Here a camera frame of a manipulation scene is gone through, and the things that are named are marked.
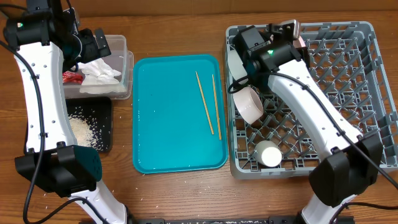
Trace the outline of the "red wrapper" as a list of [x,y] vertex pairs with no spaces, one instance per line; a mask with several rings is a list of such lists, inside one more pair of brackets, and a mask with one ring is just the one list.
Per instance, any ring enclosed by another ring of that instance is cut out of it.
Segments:
[[64,72],[62,78],[63,83],[76,83],[81,85],[83,82],[83,76],[75,72]]

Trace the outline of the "small pink plate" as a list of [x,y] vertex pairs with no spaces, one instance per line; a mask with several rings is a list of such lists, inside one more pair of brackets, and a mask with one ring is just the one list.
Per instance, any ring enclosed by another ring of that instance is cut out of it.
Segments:
[[233,100],[239,114],[248,124],[257,121],[264,113],[262,102],[251,87],[233,93]]

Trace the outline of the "wooden chopstick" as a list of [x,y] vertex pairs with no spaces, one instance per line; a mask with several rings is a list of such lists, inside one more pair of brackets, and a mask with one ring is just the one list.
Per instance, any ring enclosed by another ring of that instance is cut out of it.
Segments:
[[213,95],[214,95],[214,101],[215,101],[216,121],[217,121],[217,127],[218,127],[218,137],[219,137],[219,140],[222,140],[220,116],[219,116],[219,110],[218,110],[218,99],[217,99],[217,94],[216,94],[215,77],[213,74],[212,74],[212,83],[213,83]]
[[203,106],[204,106],[204,109],[205,109],[206,117],[207,117],[207,120],[208,120],[208,124],[209,124],[209,127],[210,127],[210,131],[211,131],[211,134],[214,135],[213,125],[211,123],[211,118],[210,118],[210,115],[209,115],[209,112],[208,112],[208,107],[207,107],[205,96],[204,96],[204,93],[203,93],[203,88],[201,86],[201,81],[200,81],[200,78],[198,76],[198,72],[197,71],[195,71],[195,75],[196,75],[196,78],[197,78],[197,83],[198,83],[198,87],[199,87],[199,90],[200,90],[200,94],[201,94]]

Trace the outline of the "small white bowl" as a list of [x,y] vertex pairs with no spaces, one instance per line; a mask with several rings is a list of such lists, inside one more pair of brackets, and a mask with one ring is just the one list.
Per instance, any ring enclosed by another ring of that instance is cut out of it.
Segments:
[[243,66],[243,62],[236,50],[228,53],[228,69],[233,78],[232,84],[241,86],[246,85],[248,81],[248,73]]

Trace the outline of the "teal plastic tray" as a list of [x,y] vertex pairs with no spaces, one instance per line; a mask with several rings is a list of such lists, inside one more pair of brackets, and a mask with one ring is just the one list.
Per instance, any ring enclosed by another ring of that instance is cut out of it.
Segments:
[[[195,71],[213,125],[211,134]],[[218,137],[212,74],[222,140]],[[144,58],[132,87],[132,163],[143,174],[218,169],[228,158],[223,83],[208,54]]]

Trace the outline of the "large white plate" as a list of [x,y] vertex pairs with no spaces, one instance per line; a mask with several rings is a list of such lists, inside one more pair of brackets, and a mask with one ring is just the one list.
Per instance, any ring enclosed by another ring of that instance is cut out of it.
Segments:
[[297,20],[294,20],[294,41],[293,46],[295,48],[303,48],[306,47],[303,38],[300,36],[300,23]]

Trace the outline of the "clear plastic bin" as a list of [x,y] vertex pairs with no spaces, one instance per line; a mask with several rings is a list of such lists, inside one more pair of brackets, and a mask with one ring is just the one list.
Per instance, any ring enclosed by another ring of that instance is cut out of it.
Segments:
[[[121,93],[105,93],[105,94],[88,94],[80,93],[81,85],[76,83],[64,83],[65,98],[88,98],[97,96],[106,96],[113,100],[125,100],[131,95],[132,89],[132,70],[134,67],[134,55],[131,51],[128,51],[126,38],[123,35],[106,35],[111,55],[102,58],[111,68],[118,70],[122,73],[121,76],[116,77],[121,84],[126,88],[125,92]],[[83,76],[85,75],[79,69],[78,73]]]

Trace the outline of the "rice pile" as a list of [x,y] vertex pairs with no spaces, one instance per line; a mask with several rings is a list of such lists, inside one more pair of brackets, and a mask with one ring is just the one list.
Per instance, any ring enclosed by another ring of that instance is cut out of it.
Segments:
[[91,114],[85,114],[81,106],[74,107],[74,111],[68,117],[78,145],[93,147],[97,151],[103,149],[102,129],[99,127],[97,118]]

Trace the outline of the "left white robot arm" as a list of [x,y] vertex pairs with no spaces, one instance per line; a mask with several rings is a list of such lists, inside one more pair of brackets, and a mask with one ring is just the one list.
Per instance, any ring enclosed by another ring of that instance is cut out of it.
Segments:
[[101,29],[79,29],[73,8],[59,0],[27,1],[23,13],[8,19],[1,45],[19,66],[27,108],[25,153],[16,171],[48,193],[77,203],[95,223],[134,223],[102,180],[98,151],[79,146],[70,126],[62,75],[109,56]]

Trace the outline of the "grey dish rack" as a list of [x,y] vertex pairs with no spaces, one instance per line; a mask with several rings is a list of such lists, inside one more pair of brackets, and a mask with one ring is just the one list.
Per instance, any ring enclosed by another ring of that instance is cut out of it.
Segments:
[[[372,25],[364,21],[303,23],[310,75],[334,107],[365,136],[383,145],[381,168],[397,170],[397,110]],[[272,92],[260,93],[264,113],[246,123],[228,97],[230,168],[237,179],[308,175],[319,163],[315,146],[290,108]],[[272,141],[282,153],[276,167],[255,160],[256,144]]]

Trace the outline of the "black tray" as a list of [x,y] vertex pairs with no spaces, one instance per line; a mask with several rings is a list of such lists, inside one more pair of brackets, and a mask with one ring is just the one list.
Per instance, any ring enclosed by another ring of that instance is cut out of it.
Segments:
[[74,107],[81,106],[85,114],[91,114],[98,119],[104,143],[103,149],[99,152],[109,152],[112,148],[113,138],[112,101],[108,97],[75,98],[67,99],[66,105],[68,115],[74,111]]

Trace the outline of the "crumpled white tissue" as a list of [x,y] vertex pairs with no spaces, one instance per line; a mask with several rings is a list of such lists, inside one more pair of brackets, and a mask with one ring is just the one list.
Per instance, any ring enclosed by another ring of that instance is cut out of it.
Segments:
[[111,68],[102,58],[89,63],[79,63],[79,69],[85,75],[81,84],[80,93],[105,94],[121,93],[126,88],[116,79],[122,75],[118,70]]

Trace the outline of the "white paper cup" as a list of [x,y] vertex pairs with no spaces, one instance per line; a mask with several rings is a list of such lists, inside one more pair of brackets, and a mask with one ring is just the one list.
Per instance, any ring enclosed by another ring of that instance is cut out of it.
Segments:
[[282,153],[279,147],[272,141],[261,141],[256,144],[255,160],[267,167],[276,167],[282,161]]

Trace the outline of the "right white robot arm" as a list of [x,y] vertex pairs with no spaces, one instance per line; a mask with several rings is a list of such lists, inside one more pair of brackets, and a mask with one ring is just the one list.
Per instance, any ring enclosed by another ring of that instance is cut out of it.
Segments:
[[231,40],[228,92],[242,119],[256,122],[264,112],[260,93],[279,96],[309,135],[320,158],[309,175],[313,197],[293,223],[337,223],[354,198],[374,184],[381,168],[382,142],[365,136],[333,106],[310,76],[310,59],[295,20],[262,31],[243,28]]

